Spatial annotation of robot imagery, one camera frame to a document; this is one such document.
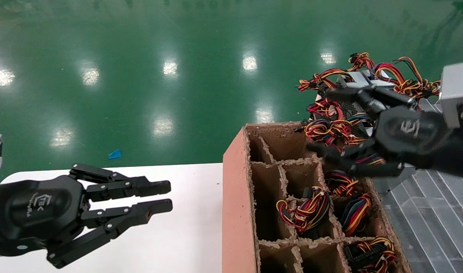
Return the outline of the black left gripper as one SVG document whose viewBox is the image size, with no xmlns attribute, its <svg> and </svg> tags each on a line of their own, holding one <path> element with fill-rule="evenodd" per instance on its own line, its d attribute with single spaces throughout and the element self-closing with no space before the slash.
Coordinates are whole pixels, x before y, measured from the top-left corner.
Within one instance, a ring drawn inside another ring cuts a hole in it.
<svg viewBox="0 0 463 273">
<path fill-rule="evenodd" d="M 84 190 L 78 180 L 93 184 Z M 54 267 L 63 268 L 115 240 L 129 228 L 147 224 L 154 214 L 173 209 L 172 200 L 163 199 L 83 212 L 84 195 L 100 202 L 169 192 L 169 181 L 151 182 L 145 176 L 127 177 L 86 164 L 74 165 L 69 176 L 2 184 L 0 256 L 20 256 L 49 248 L 47 260 Z M 74 240 L 83 227 L 91 231 Z"/>
</svg>

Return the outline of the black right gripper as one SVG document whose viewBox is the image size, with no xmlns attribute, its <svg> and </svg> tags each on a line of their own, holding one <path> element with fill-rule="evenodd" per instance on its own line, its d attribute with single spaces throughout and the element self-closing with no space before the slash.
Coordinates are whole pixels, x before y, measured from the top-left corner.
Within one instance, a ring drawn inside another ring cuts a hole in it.
<svg viewBox="0 0 463 273">
<path fill-rule="evenodd" d="M 320 142 L 307 144 L 325 163 L 350 176 L 398 177 L 405 163 L 431 169 L 450 134 L 442 114 L 411 110 L 414 98 L 381 86 L 328 89 L 324 95 L 338 102 L 355 102 L 377 119 L 374 140 L 346 145 L 341 151 Z"/>
</svg>

